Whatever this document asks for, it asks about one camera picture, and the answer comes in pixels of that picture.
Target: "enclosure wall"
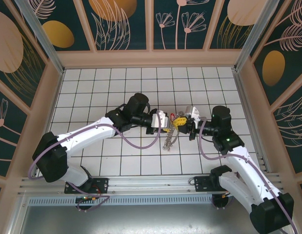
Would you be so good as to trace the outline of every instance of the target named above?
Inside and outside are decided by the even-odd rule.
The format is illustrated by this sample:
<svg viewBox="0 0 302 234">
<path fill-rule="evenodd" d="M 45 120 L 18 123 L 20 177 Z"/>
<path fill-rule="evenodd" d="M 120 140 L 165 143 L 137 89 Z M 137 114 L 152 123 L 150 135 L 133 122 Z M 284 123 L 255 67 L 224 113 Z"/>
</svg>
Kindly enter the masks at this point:
<svg viewBox="0 0 302 234">
<path fill-rule="evenodd" d="M 0 1 L 0 233 L 44 132 L 59 78 L 14 6 Z"/>
<path fill-rule="evenodd" d="M 97 68 L 233 65 L 266 0 L 35 2 L 64 67 Z"/>
<path fill-rule="evenodd" d="M 284 1 L 241 70 L 272 172 L 302 230 L 302 1 Z"/>
</svg>

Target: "flower illustration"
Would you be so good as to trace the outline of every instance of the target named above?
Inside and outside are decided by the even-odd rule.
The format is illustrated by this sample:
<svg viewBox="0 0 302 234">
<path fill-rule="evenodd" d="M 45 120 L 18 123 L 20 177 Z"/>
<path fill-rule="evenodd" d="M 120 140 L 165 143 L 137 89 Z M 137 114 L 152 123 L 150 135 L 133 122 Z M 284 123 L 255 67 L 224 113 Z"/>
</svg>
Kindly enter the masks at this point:
<svg viewBox="0 0 302 234">
<path fill-rule="evenodd" d="M 162 45 L 163 45 L 164 50 L 165 50 L 166 47 L 165 47 L 165 43 L 164 43 L 164 37 L 163 37 L 163 34 L 162 34 L 162 29 L 165 28 L 165 27 L 174 26 L 175 21 L 173 20 L 173 17 L 171 15 L 171 13 L 164 13 L 163 15 L 161 15 L 161 13 L 157 13 L 156 14 L 156 20 L 157 20 L 157 23 L 159 23 L 159 26 L 161 28 L 161 40 L 162 40 Z"/>
<path fill-rule="evenodd" d="M 11 131 L 11 132 L 13 132 L 13 133 L 15 133 L 17 135 L 20 135 L 20 133 L 14 131 L 11 128 L 8 128 L 7 126 L 4 125 L 4 119 L 5 119 L 7 110 L 8 110 L 8 104 L 9 104 L 8 101 L 5 100 L 4 98 L 1 100 L 1 103 L 0 103 L 0 127 L 4 127 L 7 130 L 9 130 L 9 131 Z M 8 141 L 6 139 L 3 139 L 1 137 L 0 137 L 0 140 L 3 141 L 3 142 L 5 142 L 5 143 L 8 143 L 10 145 L 16 146 L 15 143 L 10 142 L 10 141 Z"/>
<path fill-rule="evenodd" d="M 203 24 L 205 22 L 203 15 L 204 13 L 193 13 L 189 18 L 188 12 L 182 14 L 182 24 L 185 32 L 184 49 L 186 49 L 186 39 L 188 33 L 199 32 L 206 29 L 206 24 Z"/>
<path fill-rule="evenodd" d="M 208 3 L 209 0 L 177 0 L 177 4 L 179 6 L 186 6 L 186 5 L 199 5 Z"/>
<path fill-rule="evenodd" d="M 180 8 L 182 6 L 186 6 L 186 5 L 199 5 L 199 4 L 204 4 L 204 3 L 208 3 L 208 2 L 209 2 L 209 0 L 177 0 L 178 12 L 177 12 L 176 36 L 175 36 L 176 50 L 178 50 L 178 25 L 179 25 Z"/>
<path fill-rule="evenodd" d="M 6 111 L 8 110 L 8 101 L 5 100 L 4 98 L 1 100 L 1 105 L 0 105 L 0 127 L 3 126 L 4 124 L 4 118 L 6 115 Z"/>
</svg>

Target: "vent slot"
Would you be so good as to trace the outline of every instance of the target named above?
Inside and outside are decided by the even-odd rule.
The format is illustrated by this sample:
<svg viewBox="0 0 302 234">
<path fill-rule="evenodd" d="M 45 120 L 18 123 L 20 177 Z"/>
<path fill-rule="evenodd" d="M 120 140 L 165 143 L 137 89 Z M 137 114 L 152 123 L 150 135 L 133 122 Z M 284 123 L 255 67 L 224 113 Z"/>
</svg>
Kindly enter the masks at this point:
<svg viewBox="0 0 302 234">
<path fill-rule="evenodd" d="M 29 206 L 76 206 L 76 196 L 70 197 L 32 197 Z M 104 198 L 89 200 L 81 206 L 99 204 Z M 148 195 L 148 196 L 112 196 L 103 205 L 168 205 L 168 204 L 204 204 L 211 203 L 211 195 Z"/>
</svg>

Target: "leaf illustration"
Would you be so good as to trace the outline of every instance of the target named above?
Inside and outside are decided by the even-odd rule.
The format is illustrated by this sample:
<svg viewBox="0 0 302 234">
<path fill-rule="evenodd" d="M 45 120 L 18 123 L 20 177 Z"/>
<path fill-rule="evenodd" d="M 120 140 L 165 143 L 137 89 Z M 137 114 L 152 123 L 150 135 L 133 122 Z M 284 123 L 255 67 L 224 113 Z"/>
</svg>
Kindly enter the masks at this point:
<svg viewBox="0 0 302 234">
<path fill-rule="evenodd" d="M 302 96 L 277 109 L 275 119 L 287 147 L 302 146 Z"/>
<path fill-rule="evenodd" d="M 101 16 L 97 18 L 92 14 L 97 26 L 95 39 L 97 48 L 99 50 L 126 50 L 130 42 L 130 26 L 125 11 L 119 8 L 115 1 L 114 7 L 107 0 L 102 0 L 100 3 L 93 0 L 93 3 Z"/>
<path fill-rule="evenodd" d="M 92 17 L 93 17 L 94 21 L 96 22 L 96 27 L 97 27 L 97 35 L 96 35 L 95 43 L 100 50 L 105 50 L 106 49 L 106 34 L 102 27 L 102 20 L 100 17 L 98 19 L 94 14 L 92 14 Z"/>
<path fill-rule="evenodd" d="M 54 0 L 29 0 L 29 3 L 39 19 L 47 19 L 56 8 Z"/>
<path fill-rule="evenodd" d="M 290 19 L 296 26 L 302 24 L 302 0 L 295 0 L 290 14 Z"/>
<path fill-rule="evenodd" d="M 282 50 L 298 51 L 298 48 L 302 47 L 302 25 L 293 24 L 287 27 L 278 40 Z"/>
<path fill-rule="evenodd" d="M 277 114 L 274 115 L 277 121 L 284 120 L 284 117 L 291 116 L 294 112 L 302 107 L 302 96 L 291 104 L 280 106 L 277 109 Z"/>
</svg>

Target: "black grid line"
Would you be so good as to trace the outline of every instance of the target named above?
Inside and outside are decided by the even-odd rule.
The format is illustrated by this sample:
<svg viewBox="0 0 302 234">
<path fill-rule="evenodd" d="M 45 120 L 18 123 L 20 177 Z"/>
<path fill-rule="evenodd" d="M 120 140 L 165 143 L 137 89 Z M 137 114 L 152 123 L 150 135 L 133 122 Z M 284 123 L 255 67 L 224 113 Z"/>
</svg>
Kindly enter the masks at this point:
<svg viewBox="0 0 302 234">
<path fill-rule="evenodd" d="M 66 70 L 64 71 L 63 80 L 62 80 L 61 87 L 60 87 L 60 90 L 59 90 L 59 93 L 58 93 L 56 104 L 54 106 L 54 111 L 53 111 L 52 118 L 51 118 L 50 129 L 48 129 L 49 131 L 52 129 L 53 120 L 54 120 L 54 116 L 55 116 L 55 111 L 57 110 L 57 106 L 58 106 L 58 102 L 59 102 L 60 94 L 61 94 L 61 91 L 62 91 L 62 87 L 63 87 L 63 82 L 64 82 L 64 79 L 65 79 L 65 76 L 66 76 Z"/>
<path fill-rule="evenodd" d="M 79 80 L 80 80 L 80 78 L 81 78 L 81 70 L 80 70 L 80 72 L 79 72 L 78 83 L 77 83 L 77 89 L 78 89 L 78 85 L 79 85 Z M 76 91 L 76 93 L 75 93 L 73 106 L 74 106 L 74 104 L 75 104 L 76 95 L 77 95 L 77 91 Z M 70 127 L 70 125 L 71 125 L 71 120 L 72 120 L 73 111 L 74 111 L 74 108 L 72 107 L 72 113 L 71 113 L 71 117 L 70 117 L 70 119 L 69 119 L 68 130 L 69 130 L 69 127 Z"/>
<path fill-rule="evenodd" d="M 191 85 L 190 85 L 190 80 L 188 79 L 188 82 L 189 82 L 189 90 L 190 90 L 190 97 L 191 97 L 191 105 L 193 106 L 193 100 L 192 100 L 192 92 L 191 92 Z"/>
<path fill-rule="evenodd" d="M 142 93 L 142 68 L 140 70 L 141 70 L 140 83 L 141 83 L 141 93 Z M 140 146 L 142 146 L 142 128 L 140 128 Z M 142 150 L 140 150 L 140 175 L 142 175 Z"/>
<path fill-rule="evenodd" d="M 108 89 L 110 89 L 110 84 L 111 84 L 111 74 L 112 74 L 112 69 L 110 69 L 110 80 L 109 80 L 109 83 L 108 83 Z M 108 96 L 109 96 L 109 93 L 107 93 L 107 99 L 106 99 L 106 113 L 107 113 L 107 107 L 108 107 Z M 100 171 L 99 171 L 99 175 L 101 175 L 101 167 L 102 167 L 102 155 L 103 155 L 103 148 L 104 148 L 104 140 L 102 142 L 102 151 L 101 151 L 101 163 L 100 163 Z"/>
<path fill-rule="evenodd" d="M 174 74 L 172 72 L 172 68 L 171 68 L 171 76 L 172 76 L 172 87 L 173 87 L 173 90 L 174 90 L 175 113 L 177 114 L 177 104 L 176 104 L 176 95 L 175 95 Z M 181 150 L 180 150 L 180 141 L 179 141 L 179 138 L 178 138 L 178 143 L 179 143 L 180 168 L 181 168 L 181 174 L 182 174 L 182 160 L 181 160 Z"/>
<path fill-rule="evenodd" d="M 192 90 L 193 92 L 206 92 L 206 90 Z M 222 90 L 208 90 L 209 92 L 213 92 L 213 91 L 222 91 Z M 155 91 L 143 91 L 144 93 L 154 93 Z M 174 91 L 157 91 L 158 93 L 172 93 Z M 189 92 L 189 90 L 183 90 L 183 91 L 178 91 L 178 92 Z M 93 94 L 122 94 L 124 92 L 92 92 Z M 91 92 L 77 92 L 77 94 L 91 94 Z"/>
<path fill-rule="evenodd" d="M 160 100 L 159 100 L 159 83 L 158 83 L 158 72 L 156 68 L 156 84 L 157 84 L 157 105 L 160 106 Z M 161 139 L 160 139 L 160 160 L 161 160 Z"/>
<path fill-rule="evenodd" d="M 125 87 L 124 87 L 124 96 L 123 96 L 124 103 L 125 103 L 125 99 L 126 99 L 126 82 L 127 82 L 126 78 L 127 78 L 127 68 L 125 70 Z M 123 143 L 123 139 L 121 138 L 121 157 L 122 157 L 122 143 Z"/>
<path fill-rule="evenodd" d="M 94 78 L 93 78 L 93 80 L 95 80 L 95 78 L 96 78 L 96 73 L 97 73 L 97 69 L 95 69 L 95 71 L 94 71 Z M 94 81 L 93 81 L 92 93 L 91 93 L 91 98 L 90 98 L 90 106 L 91 106 L 91 102 L 92 102 L 93 89 L 94 89 Z M 90 116 L 90 107 L 89 107 L 89 111 L 88 111 L 87 124 L 88 124 L 88 122 L 89 122 L 89 116 Z M 81 165 L 82 165 L 83 151 L 84 151 L 84 149 L 82 150 L 82 154 L 81 154 Z"/>
</svg>

